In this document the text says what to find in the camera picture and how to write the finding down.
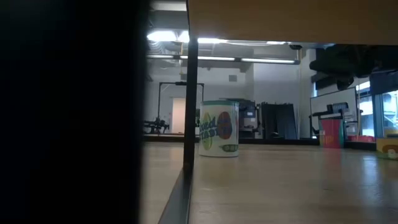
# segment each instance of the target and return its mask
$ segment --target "whiteboard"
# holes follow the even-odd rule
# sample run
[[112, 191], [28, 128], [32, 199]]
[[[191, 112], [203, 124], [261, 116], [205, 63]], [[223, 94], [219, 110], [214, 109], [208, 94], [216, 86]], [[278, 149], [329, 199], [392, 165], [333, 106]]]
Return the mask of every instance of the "whiteboard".
[[[311, 98], [310, 99], [311, 115], [316, 112], [326, 111], [327, 110], [326, 106], [329, 104], [344, 103], [344, 102], [347, 102], [349, 112], [351, 112], [351, 114], [353, 115], [354, 121], [357, 121], [358, 116], [357, 116], [355, 87]], [[312, 126], [316, 130], [319, 129], [318, 117], [312, 117]]]

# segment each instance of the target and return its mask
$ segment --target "white cylindrical container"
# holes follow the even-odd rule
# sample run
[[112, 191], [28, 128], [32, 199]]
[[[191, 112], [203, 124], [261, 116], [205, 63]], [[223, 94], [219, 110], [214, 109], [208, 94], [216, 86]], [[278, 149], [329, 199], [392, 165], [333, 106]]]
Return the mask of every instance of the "white cylindrical container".
[[200, 105], [199, 155], [238, 156], [239, 103], [203, 101]]

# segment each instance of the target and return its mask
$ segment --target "ceiling vent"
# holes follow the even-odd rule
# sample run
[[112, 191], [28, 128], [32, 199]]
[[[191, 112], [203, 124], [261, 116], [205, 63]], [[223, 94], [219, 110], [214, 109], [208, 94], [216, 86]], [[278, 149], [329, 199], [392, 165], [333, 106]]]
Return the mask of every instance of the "ceiling vent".
[[230, 82], [237, 82], [238, 81], [238, 76], [237, 75], [229, 75], [229, 81]]

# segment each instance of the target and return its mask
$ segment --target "wooden floor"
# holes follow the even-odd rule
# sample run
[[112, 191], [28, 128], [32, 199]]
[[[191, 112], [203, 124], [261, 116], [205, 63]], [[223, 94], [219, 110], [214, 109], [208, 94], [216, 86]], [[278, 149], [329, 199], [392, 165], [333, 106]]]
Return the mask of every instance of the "wooden floor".
[[196, 156], [191, 224], [398, 223], [398, 162], [359, 150], [239, 145]]
[[141, 224], [157, 224], [182, 168], [183, 144], [144, 145]]

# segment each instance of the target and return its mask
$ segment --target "ceiling light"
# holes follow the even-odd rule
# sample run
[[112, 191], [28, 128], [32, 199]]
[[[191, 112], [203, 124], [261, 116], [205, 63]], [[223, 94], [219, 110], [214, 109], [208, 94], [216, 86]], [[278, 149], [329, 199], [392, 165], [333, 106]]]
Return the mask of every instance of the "ceiling light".
[[154, 1], [150, 4], [154, 10], [159, 11], [186, 11], [187, 4], [179, 1]]
[[230, 58], [230, 57], [205, 57], [205, 56], [199, 56], [199, 60], [219, 60], [219, 61], [233, 61], [235, 58]]
[[219, 43], [226, 43], [227, 40], [221, 40], [217, 38], [198, 38], [199, 44], [219, 44]]
[[160, 30], [147, 35], [148, 40], [152, 41], [176, 41], [177, 37], [173, 31]]
[[286, 41], [267, 41], [267, 44], [279, 45], [279, 44], [290, 44], [291, 42]]
[[181, 35], [177, 39], [179, 42], [188, 43], [189, 42], [189, 33], [188, 31], [183, 31]]
[[147, 55], [147, 58], [173, 59], [173, 55]]
[[258, 62], [258, 63], [295, 63], [295, 60], [281, 60], [281, 59], [261, 59], [261, 58], [242, 58], [242, 62]]

